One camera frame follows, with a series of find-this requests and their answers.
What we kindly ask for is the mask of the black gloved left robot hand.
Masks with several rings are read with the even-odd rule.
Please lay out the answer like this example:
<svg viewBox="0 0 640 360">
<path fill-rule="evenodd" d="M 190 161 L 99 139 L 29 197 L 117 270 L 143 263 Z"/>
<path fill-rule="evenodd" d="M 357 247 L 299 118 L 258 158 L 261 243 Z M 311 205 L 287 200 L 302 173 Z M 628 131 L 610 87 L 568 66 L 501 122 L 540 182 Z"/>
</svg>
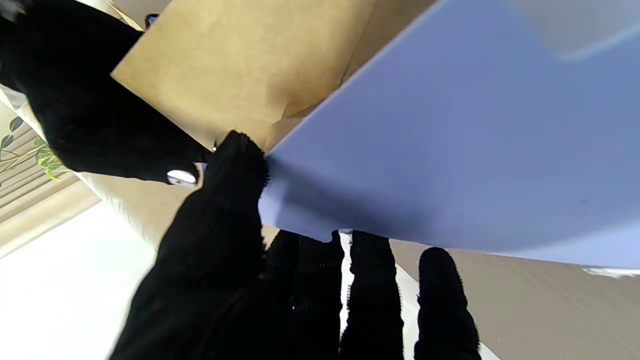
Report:
<svg viewBox="0 0 640 360">
<path fill-rule="evenodd" d="M 386 237 L 352 230 L 341 328 L 340 232 L 280 230 L 268 247 L 258 202 L 263 151 L 229 132 L 201 189 L 176 212 L 130 304 L 112 360 L 402 360 L 402 299 Z"/>
</svg>

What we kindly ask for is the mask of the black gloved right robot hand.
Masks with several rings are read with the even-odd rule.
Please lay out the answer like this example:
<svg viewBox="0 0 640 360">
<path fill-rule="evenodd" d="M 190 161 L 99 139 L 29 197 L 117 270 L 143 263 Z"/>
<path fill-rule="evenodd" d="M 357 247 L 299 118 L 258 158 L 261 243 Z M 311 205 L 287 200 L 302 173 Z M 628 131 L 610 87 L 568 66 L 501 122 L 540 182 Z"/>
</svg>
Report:
<svg viewBox="0 0 640 360">
<path fill-rule="evenodd" d="M 195 186 L 211 150 L 112 77 L 142 34 L 77 0 L 3 0 L 1 84 L 74 173 Z"/>
</svg>

